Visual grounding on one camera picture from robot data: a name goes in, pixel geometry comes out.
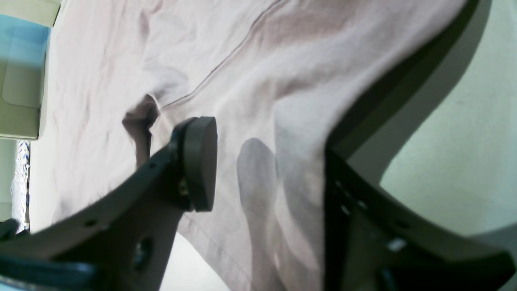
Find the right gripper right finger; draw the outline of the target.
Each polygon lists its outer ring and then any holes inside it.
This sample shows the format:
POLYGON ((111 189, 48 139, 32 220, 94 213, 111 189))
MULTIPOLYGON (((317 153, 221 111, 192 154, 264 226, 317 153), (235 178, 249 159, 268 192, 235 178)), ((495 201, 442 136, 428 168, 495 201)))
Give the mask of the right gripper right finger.
POLYGON ((511 254, 433 225, 325 152, 326 291, 496 291, 511 254))

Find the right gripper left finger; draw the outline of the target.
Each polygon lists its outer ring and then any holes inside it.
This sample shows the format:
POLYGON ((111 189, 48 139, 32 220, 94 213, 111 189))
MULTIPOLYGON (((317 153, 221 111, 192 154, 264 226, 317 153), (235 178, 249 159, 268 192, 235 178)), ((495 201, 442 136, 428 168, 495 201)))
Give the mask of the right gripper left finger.
POLYGON ((96 203, 2 242, 2 291, 158 291, 183 215, 214 207, 217 140, 214 117, 189 118, 96 203))

